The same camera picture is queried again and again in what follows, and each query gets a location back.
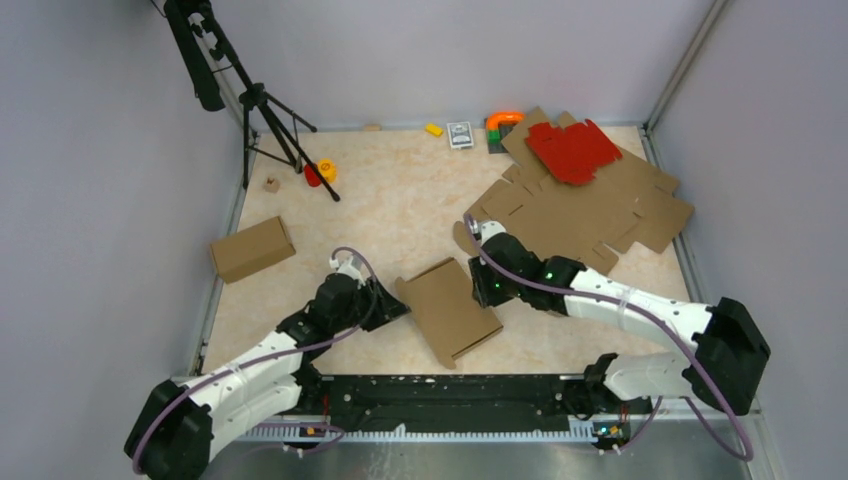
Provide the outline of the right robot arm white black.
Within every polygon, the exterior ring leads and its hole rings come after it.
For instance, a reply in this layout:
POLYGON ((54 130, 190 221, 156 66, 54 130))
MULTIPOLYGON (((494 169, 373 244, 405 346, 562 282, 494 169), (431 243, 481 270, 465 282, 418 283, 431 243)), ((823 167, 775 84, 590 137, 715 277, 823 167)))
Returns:
POLYGON ((616 327, 666 347, 642 356, 609 353, 584 374, 586 397, 612 412, 639 397, 694 397, 723 412, 746 415, 771 348, 747 307, 723 297, 715 305, 665 298, 614 281, 580 261, 540 259, 513 235, 471 237, 473 298, 483 307, 513 299, 556 316, 616 327))

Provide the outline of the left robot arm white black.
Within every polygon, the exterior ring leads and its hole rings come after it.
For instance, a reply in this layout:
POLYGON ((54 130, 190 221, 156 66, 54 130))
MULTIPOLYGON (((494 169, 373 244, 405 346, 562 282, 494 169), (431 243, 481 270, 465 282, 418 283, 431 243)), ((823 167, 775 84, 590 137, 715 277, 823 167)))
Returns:
POLYGON ((134 472, 198 478, 221 450, 267 418, 314 410, 321 388, 312 362, 331 345, 409 311, 375 277, 328 275, 312 300, 230 363, 151 391, 124 445, 134 472))

